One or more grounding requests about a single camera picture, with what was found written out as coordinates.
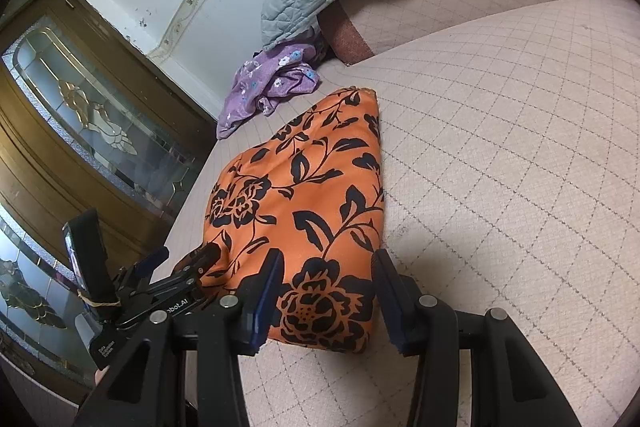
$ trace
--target folded orange cloth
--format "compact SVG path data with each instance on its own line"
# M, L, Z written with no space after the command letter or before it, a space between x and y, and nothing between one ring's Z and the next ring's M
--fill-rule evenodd
M201 283L233 292L276 248L285 275L270 338L360 353L383 200L375 92L337 90L223 169L204 226L220 258Z

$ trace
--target beige sofa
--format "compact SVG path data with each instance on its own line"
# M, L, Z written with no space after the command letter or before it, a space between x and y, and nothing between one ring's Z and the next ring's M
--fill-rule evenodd
M508 311L584 427L610 427L640 386L640 7L556 0L466 22L354 66L220 141L167 240L202 240L219 172L342 86L381 110L385 244L452 307ZM470 418L463 353L459 425ZM415 360L382 321L364 355L269 341L242 358L254 426L404 425Z

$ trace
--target brown fabric edge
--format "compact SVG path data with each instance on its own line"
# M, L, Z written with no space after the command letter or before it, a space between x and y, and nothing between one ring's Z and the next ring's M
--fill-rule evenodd
M332 2L318 14L318 24L336 57L347 66L374 56L374 52L344 11L340 0Z

